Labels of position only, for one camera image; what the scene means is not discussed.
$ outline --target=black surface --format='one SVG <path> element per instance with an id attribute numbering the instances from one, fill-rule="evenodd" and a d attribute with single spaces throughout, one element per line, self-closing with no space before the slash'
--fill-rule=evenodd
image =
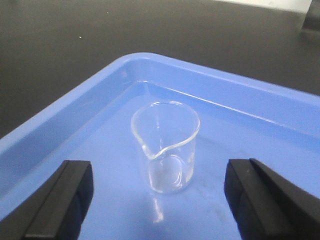
<path id="1" fill-rule="evenodd" d="M 37 191 L 0 221 L 0 240 L 76 240 L 93 192 L 90 162 L 65 160 Z"/>
<path id="2" fill-rule="evenodd" d="M 301 34 L 304 18 L 214 0 L 2 0 L 0 136 L 135 52 L 320 95 L 320 40 Z"/>
<path id="3" fill-rule="evenodd" d="M 224 193 L 243 240 L 319 240 L 320 199 L 256 159 L 230 159 Z"/>

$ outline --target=beaker rim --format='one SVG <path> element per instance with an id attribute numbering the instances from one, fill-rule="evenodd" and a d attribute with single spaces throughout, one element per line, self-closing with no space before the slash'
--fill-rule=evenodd
<path id="1" fill-rule="evenodd" d="M 153 153 L 153 151 L 151 151 L 148 147 L 148 145 L 145 143 L 145 141 L 143 140 L 143 138 L 139 135 L 138 130 L 137 130 L 137 124 L 136 121 L 139 118 L 140 114 L 142 114 L 145 110 L 152 108 L 152 107 L 156 107 L 158 105 L 177 105 L 180 107 L 183 107 L 184 109 L 188 110 L 192 115 L 193 118 L 195 120 L 195 127 L 192 131 L 192 134 L 190 134 L 189 137 L 185 138 L 182 141 L 179 141 L 175 144 L 166 146 L 164 148 L 162 148 L 160 151 L 158 151 L 157 153 Z M 150 103 L 148 105 L 145 105 L 143 107 L 141 107 L 140 109 L 138 109 L 132 116 L 131 118 L 131 131 L 134 135 L 134 137 L 137 139 L 137 141 L 139 142 L 139 144 L 141 145 L 145 155 L 147 156 L 147 158 L 149 160 L 154 160 L 157 157 L 159 157 L 161 154 L 163 154 L 164 152 L 174 149 L 174 148 L 178 148 L 180 146 L 183 146 L 189 142 L 191 142 L 198 134 L 199 130 L 200 130 L 200 125 L 201 125 L 201 121 L 199 118 L 198 113 L 189 105 L 182 103 L 182 102 L 178 102 L 178 101 L 173 101 L 173 100 L 169 100 L 169 101 L 156 101 L 153 103 Z"/>

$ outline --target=glass beaker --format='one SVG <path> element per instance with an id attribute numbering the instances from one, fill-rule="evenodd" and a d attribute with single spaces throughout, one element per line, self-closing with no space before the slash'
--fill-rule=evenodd
<path id="1" fill-rule="evenodd" d="M 169 193 L 188 184 L 194 172 L 199 129 L 196 111 L 177 101 L 154 102 L 134 113 L 131 130 L 151 189 Z"/>

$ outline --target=blue plastic tray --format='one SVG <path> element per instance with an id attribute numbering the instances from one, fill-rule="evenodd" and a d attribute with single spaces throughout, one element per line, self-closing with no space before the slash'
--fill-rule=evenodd
<path id="1" fill-rule="evenodd" d="M 201 119 L 190 185 L 150 192 L 133 113 L 174 100 Z M 79 239 L 239 240 L 223 185 L 231 158 L 257 158 L 320 197 L 320 98 L 172 58 L 123 56 L 0 140 L 0 219 L 64 159 L 90 160 L 94 197 Z"/>

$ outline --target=dark countertop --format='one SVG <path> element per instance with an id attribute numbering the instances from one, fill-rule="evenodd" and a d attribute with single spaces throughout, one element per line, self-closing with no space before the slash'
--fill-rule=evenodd
<path id="1" fill-rule="evenodd" d="M 305 15 L 213 0 L 0 2 L 0 137 L 113 60 L 152 52 L 320 95 Z"/>

